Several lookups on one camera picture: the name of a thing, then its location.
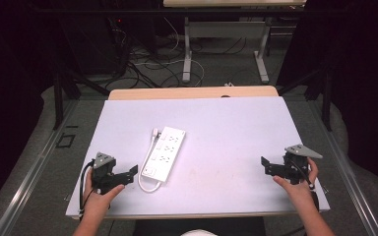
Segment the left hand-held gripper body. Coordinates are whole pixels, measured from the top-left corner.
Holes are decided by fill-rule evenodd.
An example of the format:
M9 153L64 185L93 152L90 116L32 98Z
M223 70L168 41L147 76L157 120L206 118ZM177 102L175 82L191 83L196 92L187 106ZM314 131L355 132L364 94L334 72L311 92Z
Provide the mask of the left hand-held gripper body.
M92 186L100 190L102 195L108 193L118 185L126 185L126 177L123 174L114 174L113 167L116 159L108 154L98 152L94 160L92 173Z

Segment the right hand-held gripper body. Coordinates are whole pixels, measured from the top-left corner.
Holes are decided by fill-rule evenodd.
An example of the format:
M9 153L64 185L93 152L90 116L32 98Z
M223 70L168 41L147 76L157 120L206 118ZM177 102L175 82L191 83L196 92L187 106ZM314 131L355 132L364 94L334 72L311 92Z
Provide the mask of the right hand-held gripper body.
M284 150L283 165L276 175L289 180L292 185L302 180L312 185L308 179L307 158L321 159L323 155L304 145L294 145Z

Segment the white power strip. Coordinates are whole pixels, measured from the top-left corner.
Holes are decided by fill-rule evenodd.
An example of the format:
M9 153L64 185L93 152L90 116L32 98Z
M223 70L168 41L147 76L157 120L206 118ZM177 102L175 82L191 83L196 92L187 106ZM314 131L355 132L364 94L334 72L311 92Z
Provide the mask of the white power strip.
M160 182L165 182L179 153L186 132L171 127L164 127L149 155L142 175Z

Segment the person's right hand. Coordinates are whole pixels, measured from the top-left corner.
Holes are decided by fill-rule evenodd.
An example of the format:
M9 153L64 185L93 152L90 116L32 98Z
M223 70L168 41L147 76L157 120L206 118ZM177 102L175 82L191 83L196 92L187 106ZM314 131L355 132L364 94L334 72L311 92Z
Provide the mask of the person's right hand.
M310 157L307 158L307 162L308 179L311 184L314 184L318 175L318 168L316 163ZM311 190L307 181L301 182L296 185L291 185L284 178L281 178L279 176L275 176L273 180L287 192L289 199L297 210L315 207Z

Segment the person's left hand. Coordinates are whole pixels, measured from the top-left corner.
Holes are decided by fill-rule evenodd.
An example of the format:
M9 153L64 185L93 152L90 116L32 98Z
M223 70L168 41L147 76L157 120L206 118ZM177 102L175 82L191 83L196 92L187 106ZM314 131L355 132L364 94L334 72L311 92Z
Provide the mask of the person's left hand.
M125 189L124 185L118 185L108 193L101 195L93 189L93 171L87 173L84 198L84 217L104 217L109 209L110 203Z

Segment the black metal stand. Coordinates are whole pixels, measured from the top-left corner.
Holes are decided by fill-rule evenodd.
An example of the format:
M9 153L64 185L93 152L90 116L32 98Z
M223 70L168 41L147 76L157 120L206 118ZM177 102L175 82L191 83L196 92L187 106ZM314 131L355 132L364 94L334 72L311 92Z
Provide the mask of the black metal stand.
M315 100L319 94L323 95L321 120L328 131L332 131L330 118L333 84L332 72L333 70L330 67L321 66L305 76L294 80L287 86L277 89L279 95L284 95L299 85L310 83L310 86L305 91L304 97L306 100Z
M79 99L81 92L77 84L83 84L102 95L108 96L110 91L103 88L85 76L74 72L66 66L57 66L53 75L54 102L55 102L55 123L54 130L57 130L64 120L63 93L70 99Z

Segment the person's dark clothing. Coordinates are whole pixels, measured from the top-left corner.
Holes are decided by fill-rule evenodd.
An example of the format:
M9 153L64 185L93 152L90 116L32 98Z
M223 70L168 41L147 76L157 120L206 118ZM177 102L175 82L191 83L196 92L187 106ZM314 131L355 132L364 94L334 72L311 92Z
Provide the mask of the person's dark clothing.
M133 236L182 236L205 230L217 236L266 236L262 217L137 220Z

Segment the dark curtain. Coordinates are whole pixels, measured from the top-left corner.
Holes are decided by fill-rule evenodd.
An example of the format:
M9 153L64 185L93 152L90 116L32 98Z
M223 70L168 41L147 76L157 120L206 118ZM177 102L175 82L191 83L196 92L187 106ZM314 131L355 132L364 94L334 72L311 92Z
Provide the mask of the dark curtain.
M332 102L340 109L348 133L348 156L378 176L378 0L307 0L306 10L344 9L360 5L350 27L350 43L333 73ZM300 19L283 60L277 85L284 87L315 70L347 19Z
M0 190L23 152L51 86L26 0L0 0Z

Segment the black equipment cabinet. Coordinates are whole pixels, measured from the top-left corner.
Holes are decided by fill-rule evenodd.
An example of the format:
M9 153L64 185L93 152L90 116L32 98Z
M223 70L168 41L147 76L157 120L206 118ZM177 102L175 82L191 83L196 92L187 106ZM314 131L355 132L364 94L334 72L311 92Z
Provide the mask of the black equipment cabinet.
M83 74L125 73L130 37L111 18L69 16L61 18L60 23Z

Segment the white-framed desk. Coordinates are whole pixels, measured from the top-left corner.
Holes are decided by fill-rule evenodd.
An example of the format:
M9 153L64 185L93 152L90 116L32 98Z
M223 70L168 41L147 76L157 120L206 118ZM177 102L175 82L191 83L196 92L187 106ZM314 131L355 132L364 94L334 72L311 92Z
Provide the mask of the white-framed desk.
M163 6L172 10L293 10L303 6L307 0L163 0ZM191 80L192 38L256 38L260 40L259 49L254 52L259 79L263 84L269 82L269 76L263 60L270 31L272 17L260 17L259 21L248 21L238 17L237 21L224 21L223 15L217 20L190 20L184 18L185 58L182 82Z

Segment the black floor socket frame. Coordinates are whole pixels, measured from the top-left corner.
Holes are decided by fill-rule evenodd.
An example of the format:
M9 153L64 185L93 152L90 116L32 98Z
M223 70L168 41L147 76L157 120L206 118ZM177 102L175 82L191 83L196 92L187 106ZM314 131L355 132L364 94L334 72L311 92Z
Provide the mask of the black floor socket frame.
M73 141L75 140L76 136L71 134L65 134L63 133L59 140L56 143L57 148L69 148Z

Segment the aluminium floor rail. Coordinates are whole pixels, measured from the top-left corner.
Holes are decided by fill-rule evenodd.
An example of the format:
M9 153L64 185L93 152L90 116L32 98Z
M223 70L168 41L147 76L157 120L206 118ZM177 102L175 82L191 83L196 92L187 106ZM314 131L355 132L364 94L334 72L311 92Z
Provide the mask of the aluminium floor rail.
M74 112L77 103L77 100L66 101L62 108L62 121L54 129L55 103L45 101L38 123L0 191L0 236L8 236L11 232L61 137L62 126Z
M330 150L333 153L332 159L336 163L337 169L346 186L350 199L353 202L354 208L359 215L360 221L368 233L368 236L378 236L378 222L357 183L356 176L347 160L347 156L341 150L334 134L331 131L328 131L326 125L323 123L322 112L320 111L317 102L309 101L308 104L318 126L328 141Z

